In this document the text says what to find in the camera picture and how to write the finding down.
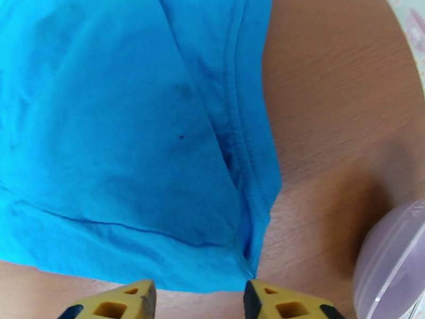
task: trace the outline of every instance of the yellow plastic object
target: yellow plastic object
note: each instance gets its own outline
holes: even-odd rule
[[[143,280],[81,299],[58,319],[154,319],[155,307],[154,282]]]
[[[328,301],[265,281],[248,281],[243,297],[246,319],[344,319]],[[58,319],[154,319],[156,289],[144,280],[81,299]]]
[[[344,319],[327,300],[261,280],[247,282],[243,302],[246,319]]]

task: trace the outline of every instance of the translucent container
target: translucent container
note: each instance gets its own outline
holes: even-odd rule
[[[399,319],[425,289],[425,200],[393,209],[369,232],[354,273],[359,319]]]

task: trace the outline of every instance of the wooden table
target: wooden table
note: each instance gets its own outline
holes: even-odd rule
[[[425,104],[412,56],[385,0],[274,0],[263,75],[285,186],[259,278],[354,318],[362,239],[394,206],[425,196]],[[114,286],[0,263],[0,318],[55,318]],[[160,291],[157,318],[184,317],[242,318],[242,294]]]

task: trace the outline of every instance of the table surface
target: table surface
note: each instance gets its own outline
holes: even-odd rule
[[[263,81],[285,184],[259,278],[355,318],[362,239],[425,196],[425,104],[409,47],[385,0],[274,0]],[[0,318],[56,318],[115,286],[0,263]],[[242,294],[159,292],[157,318],[186,316],[242,318]]]

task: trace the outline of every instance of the blue fabric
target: blue fabric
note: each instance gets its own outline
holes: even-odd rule
[[[271,0],[0,0],[0,258],[195,292],[256,275]]]

